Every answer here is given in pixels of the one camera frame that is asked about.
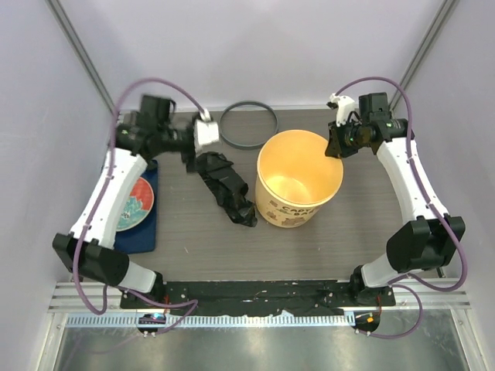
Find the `yellow capybara trash bin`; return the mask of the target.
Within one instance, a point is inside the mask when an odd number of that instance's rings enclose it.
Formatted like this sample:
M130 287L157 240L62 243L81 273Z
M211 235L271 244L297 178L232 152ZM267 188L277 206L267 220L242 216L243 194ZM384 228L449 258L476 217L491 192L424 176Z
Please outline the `yellow capybara trash bin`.
M325 155L327 140L305 130L282 131L263 145L256 163L255 204L270 224L296 228L339 191L343 162Z

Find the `black trash bag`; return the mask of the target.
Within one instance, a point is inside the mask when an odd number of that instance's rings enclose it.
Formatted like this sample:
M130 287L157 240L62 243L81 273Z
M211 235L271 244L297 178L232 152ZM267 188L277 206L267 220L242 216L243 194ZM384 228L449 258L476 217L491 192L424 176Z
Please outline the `black trash bag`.
M255 206L246 198L248 184L236 173L234 163L215 151L203 153L196 159L196 170L213 194L217 205L236 224L255 227L258 219Z

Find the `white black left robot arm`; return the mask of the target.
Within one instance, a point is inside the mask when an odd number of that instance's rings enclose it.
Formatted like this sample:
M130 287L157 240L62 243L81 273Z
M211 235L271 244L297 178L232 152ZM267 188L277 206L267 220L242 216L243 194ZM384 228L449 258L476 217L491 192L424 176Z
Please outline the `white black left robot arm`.
M218 140L217 124L200 107L183 128L172 118L176 103L165 97L143 95L131 120L119 112L111 129L111 140L100 178L84 211L68 233L57 233L53 249L72 273L77 292L87 297L80 281L87 278L106 287L126 290L147 308L164 302L163 276L131 261L114 247L118 221L132 188L155 157L179 153L188 171L197 153Z

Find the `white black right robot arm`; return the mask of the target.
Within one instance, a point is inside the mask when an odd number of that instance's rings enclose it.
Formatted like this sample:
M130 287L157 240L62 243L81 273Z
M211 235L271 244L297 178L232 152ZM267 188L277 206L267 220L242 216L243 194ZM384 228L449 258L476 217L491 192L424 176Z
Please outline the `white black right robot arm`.
M326 156L348 158L370 148L384 166L401 210L403 225L387 241L384 255L356 267L350 277L352 301L373 305L400 278L448 265L466 225L437 198L418 157L410 121L393 117L387 94L358 100L332 94L327 105L336 119L328 125Z

